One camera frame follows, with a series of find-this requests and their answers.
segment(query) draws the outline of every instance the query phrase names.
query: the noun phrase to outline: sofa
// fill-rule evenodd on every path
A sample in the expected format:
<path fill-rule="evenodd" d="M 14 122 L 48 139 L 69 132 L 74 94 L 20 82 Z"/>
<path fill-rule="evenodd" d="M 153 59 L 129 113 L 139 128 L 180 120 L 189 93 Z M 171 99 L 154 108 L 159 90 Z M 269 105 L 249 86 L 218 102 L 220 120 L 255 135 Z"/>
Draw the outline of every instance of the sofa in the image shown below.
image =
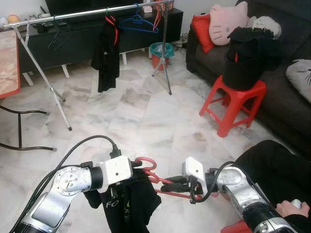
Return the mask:
<path fill-rule="evenodd" d="M 256 119 L 310 160 L 311 105 L 285 76 L 292 60 L 311 59 L 310 0 L 245 1 L 248 3 L 249 17 L 270 16 L 282 27 L 282 34 L 278 39 L 283 50 L 282 62 L 276 70 L 265 71 L 260 77 L 267 85 L 267 93 Z M 187 69 L 214 84 L 224 72 L 228 48 L 229 45 L 216 46 L 204 53 L 191 26 L 187 43 Z"/>

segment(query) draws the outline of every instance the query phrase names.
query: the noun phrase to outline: hello kitty cushion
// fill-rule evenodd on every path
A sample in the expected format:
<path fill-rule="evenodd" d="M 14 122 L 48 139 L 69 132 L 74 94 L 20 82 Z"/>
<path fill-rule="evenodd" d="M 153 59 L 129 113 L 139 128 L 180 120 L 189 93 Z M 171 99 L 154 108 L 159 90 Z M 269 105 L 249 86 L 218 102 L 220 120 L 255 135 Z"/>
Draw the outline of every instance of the hello kitty cushion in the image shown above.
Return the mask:
<path fill-rule="evenodd" d="M 226 45 L 227 38 L 237 28 L 245 28 L 248 22 L 247 2 L 242 1 L 233 7 L 221 7 L 219 4 L 210 10 L 209 36 L 215 45 Z"/>

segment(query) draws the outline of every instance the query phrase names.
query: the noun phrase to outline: wall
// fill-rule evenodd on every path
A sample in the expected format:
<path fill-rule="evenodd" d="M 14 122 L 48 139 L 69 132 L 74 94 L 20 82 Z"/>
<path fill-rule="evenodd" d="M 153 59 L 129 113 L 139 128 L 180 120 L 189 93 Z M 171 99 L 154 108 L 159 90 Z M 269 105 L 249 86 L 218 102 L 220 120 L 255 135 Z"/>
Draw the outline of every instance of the wall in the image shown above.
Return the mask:
<path fill-rule="evenodd" d="M 28 18 L 29 15 L 40 13 L 39 6 L 47 9 L 45 0 L 1 0 L 0 16 L 7 17 L 17 14 L 20 19 Z M 193 15 L 208 13 L 211 6 L 220 4 L 221 6 L 234 6 L 237 0 L 175 0 L 174 6 L 184 12 L 182 33 L 187 33 Z"/>
<path fill-rule="evenodd" d="M 193 15 L 208 13 L 215 4 L 221 6 L 234 6 L 237 0 L 175 0 L 174 7 L 184 12 L 182 33 L 187 33 L 190 28 Z"/>

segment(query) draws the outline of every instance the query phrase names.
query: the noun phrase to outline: person's hand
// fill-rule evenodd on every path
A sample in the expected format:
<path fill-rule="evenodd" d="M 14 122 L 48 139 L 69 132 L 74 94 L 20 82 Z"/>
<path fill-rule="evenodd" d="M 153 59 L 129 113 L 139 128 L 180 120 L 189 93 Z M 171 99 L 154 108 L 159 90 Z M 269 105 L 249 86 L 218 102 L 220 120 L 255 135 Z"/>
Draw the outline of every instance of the person's hand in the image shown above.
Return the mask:
<path fill-rule="evenodd" d="M 303 202 L 301 204 L 301 208 L 298 209 L 294 205 L 292 205 L 289 201 L 283 201 L 281 204 L 276 205 L 276 211 L 282 216 L 287 217 L 289 215 L 303 215 L 305 217 L 309 217 L 310 207 Z"/>

